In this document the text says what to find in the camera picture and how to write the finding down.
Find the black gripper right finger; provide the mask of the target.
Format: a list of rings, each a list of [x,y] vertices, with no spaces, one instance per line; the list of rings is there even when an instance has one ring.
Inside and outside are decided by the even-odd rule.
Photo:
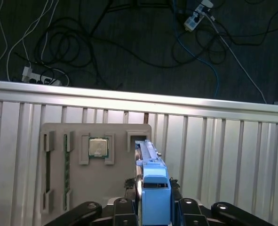
[[[174,226],[271,226],[272,224],[227,202],[206,208],[199,200],[184,198],[178,180],[170,179]]]

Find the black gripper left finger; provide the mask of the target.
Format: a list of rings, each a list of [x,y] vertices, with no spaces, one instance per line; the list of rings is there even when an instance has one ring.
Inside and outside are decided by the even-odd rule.
[[[135,179],[124,183],[125,196],[113,198],[103,208],[97,202],[84,202],[46,223],[47,226],[137,226]]]

